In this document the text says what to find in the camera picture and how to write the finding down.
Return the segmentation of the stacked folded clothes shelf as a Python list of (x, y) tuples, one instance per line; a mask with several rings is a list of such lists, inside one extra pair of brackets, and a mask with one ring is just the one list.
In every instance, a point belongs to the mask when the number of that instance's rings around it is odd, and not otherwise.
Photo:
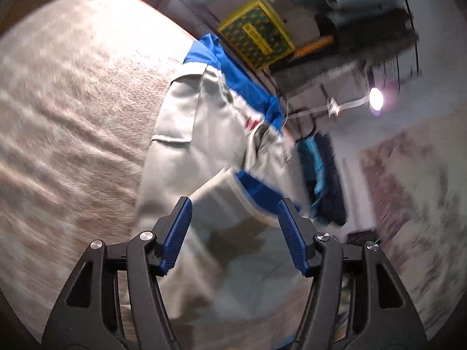
[(419, 74), (419, 35), (408, 0), (268, 0), (296, 46), (268, 67), (279, 91), (292, 95), (351, 72), (369, 85), (375, 68), (394, 68), (412, 51), (411, 75)]

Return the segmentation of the blue hanging clothes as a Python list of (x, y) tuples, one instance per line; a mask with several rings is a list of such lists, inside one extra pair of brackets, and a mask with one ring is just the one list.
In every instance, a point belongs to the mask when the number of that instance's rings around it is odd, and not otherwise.
[(311, 217), (323, 225), (344, 226), (347, 210), (330, 137), (315, 132), (300, 139), (297, 150), (311, 203)]

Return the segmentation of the grey and blue jacket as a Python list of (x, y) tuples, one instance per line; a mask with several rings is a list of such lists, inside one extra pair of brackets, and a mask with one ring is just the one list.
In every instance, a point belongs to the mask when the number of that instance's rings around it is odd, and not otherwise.
[(277, 208), (288, 197), (318, 227), (317, 137), (292, 142), (276, 97), (253, 82), (218, 37), (194, 41), (163, 99), (142, 171), (137, 227), (151, 228), (181, 197), (192, 219), (159, 285), (173, 327), (199, 343), (273, 342), (298, 327), (309, 285), (294, 267)]

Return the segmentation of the beige plaid bed blanket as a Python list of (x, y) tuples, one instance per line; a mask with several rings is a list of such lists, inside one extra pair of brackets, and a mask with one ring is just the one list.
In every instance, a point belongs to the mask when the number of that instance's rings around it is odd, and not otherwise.
[(87, 245), (131, 237), (192, 41), (142, 0), (55, 0), (1, 37), (1, 289), (34, 337)]

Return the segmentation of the yellow green patterned box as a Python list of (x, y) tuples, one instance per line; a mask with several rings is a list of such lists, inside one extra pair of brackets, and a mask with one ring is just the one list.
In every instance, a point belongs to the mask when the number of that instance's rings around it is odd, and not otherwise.
[(220, 22), (219, 34), (253, 70), (295, 51), (283, 20), (265, 0), (250, 0)]

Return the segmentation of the small round lamp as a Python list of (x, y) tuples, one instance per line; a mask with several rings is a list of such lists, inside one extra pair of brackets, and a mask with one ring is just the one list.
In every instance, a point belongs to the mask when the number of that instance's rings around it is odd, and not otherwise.
[(370, 111), (374, 116), (380, 116), (384, 106), (385, 98), (380, 89), (373, 87), (368, 95)]

